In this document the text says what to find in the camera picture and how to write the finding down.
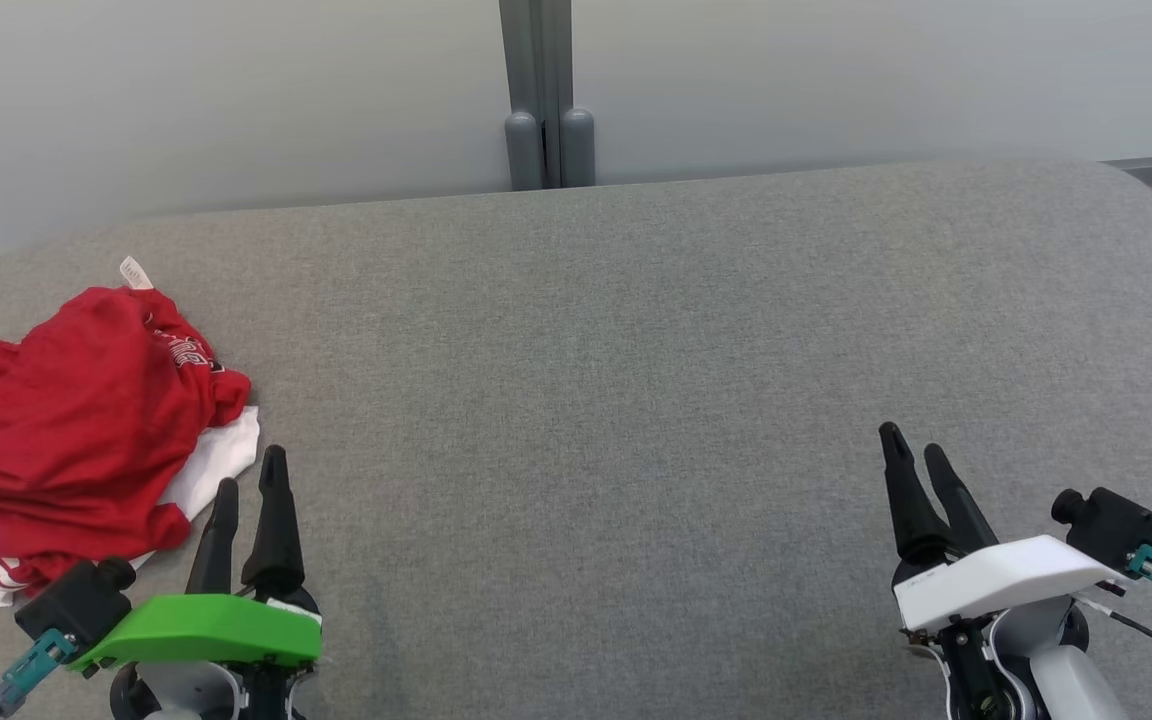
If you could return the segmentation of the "red shorts with white stripe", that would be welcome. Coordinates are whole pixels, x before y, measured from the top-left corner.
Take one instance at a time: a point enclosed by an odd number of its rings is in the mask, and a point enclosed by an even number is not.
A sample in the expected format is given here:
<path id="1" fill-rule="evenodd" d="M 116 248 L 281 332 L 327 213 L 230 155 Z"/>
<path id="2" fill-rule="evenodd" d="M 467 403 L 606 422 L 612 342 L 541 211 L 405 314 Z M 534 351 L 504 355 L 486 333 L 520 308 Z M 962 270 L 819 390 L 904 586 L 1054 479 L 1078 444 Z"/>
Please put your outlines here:
<path id="1" fill-rule="evenodd" d="M 101 420 L 188 438 L 225 427 L 250 404 L 252 382 L 221 364 L 182 310 L 131 255 L 122 286 L 65 301 L 18 342 L 29 378 Z"/>

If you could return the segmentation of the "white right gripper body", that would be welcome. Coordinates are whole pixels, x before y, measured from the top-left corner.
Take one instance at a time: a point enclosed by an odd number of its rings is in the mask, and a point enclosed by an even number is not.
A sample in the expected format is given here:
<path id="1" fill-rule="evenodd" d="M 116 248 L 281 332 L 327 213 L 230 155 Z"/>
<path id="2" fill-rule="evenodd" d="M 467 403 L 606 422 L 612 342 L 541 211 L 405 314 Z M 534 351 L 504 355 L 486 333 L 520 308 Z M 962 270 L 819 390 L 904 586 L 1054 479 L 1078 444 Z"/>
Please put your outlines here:
<path id="1" fill-rule="evenodd" d="M 909 650 L 940 666 L 945 720 L 1126 720 L 1087 652 L 1075 596 L 1126 577 L 1051 536 L 1007 541 L 895 584 Z"/>

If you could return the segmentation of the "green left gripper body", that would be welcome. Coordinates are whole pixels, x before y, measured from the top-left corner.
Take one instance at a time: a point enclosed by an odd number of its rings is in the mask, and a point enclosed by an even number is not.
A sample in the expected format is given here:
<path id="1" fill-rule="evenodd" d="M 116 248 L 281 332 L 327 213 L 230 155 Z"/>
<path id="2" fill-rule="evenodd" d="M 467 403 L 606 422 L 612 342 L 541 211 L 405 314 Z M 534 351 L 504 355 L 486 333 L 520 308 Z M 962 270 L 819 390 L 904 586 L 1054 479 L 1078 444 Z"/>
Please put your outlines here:
<path id="1" fill-rule="evenodd" d="M 76 657 L 111 669 L 113 720 L 306 720 L 296 694 L 317 670 L 323 615 L 306 589 L 270 600 L 161 594 Z"/>

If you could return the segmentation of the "grey partition post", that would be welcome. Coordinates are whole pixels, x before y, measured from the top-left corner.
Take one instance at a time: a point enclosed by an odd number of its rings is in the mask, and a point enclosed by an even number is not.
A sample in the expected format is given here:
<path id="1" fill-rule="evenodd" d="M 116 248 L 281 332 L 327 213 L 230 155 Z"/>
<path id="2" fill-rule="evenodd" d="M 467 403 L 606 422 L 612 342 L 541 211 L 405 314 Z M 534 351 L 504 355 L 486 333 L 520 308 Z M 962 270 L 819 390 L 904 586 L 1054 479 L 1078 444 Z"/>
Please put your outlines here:
<path id="1" fill-rule="evenodd" d="M 513 191 L 596 183 L 594 118 L 573 96 L 573 0 L 498 0 Z"/>

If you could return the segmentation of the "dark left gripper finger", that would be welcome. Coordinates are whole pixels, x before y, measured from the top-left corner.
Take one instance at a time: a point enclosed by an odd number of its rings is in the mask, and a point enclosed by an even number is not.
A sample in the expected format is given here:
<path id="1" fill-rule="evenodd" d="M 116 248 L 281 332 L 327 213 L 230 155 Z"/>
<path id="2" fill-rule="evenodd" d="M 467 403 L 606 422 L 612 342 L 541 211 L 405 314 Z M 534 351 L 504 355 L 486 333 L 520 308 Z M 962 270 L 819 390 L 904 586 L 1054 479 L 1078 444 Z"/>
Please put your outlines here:
<path id="1" fill-rule="evenodd" d="M 195 553 L 187 594 L 229 594 L 233 539 L 238 528 L 238 484 L 225 478 Z"/>
<path id="2" fill-rule="evenodd" d="M 259 600 L 293 594 L 305 583 L 305 559 L 285 448 L 266 447 L 257 488 L 262 509 L 241 582 Z"/>

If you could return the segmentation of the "red jersey with white sleeves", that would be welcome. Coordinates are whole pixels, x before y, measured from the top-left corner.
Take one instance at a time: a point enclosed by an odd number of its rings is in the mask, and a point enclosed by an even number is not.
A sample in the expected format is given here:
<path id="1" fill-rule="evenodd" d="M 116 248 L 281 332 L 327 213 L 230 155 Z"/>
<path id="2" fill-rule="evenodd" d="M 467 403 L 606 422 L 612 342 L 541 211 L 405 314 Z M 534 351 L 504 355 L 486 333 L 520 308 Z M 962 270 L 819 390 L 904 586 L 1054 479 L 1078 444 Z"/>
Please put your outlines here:
<path id="1" fill-rule="evenodd" d="M 184 541 L 255 460 L 251 392 L 191 340 L 51 361 L 0 342 L 0 607 Z"/>

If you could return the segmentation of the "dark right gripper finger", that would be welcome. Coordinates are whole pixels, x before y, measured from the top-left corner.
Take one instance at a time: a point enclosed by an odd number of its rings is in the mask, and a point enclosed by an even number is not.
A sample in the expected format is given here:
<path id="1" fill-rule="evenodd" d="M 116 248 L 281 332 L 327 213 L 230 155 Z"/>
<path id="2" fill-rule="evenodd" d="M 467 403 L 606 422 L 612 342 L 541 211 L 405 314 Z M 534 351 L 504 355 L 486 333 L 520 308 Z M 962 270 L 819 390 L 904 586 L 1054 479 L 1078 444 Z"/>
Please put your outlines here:
<path id="1" fill-rule="evenodd" d="M 986 515 L 980 511 L 972 492 L 952 467 L 943 448 L 935 444 L 927 445 L 924 461 L 933 491 L 946 511 L 957 555 L 968 556 L 969 553 L 996 546 L 998 537 Z"/>
<path id="2" fill-rule="evenodd" d="M 879 441 L 897 556 L 911 566 L 943 564 L 952 530 L 924 491 L 914 450 L 893 420 L 879 425 Z"/>

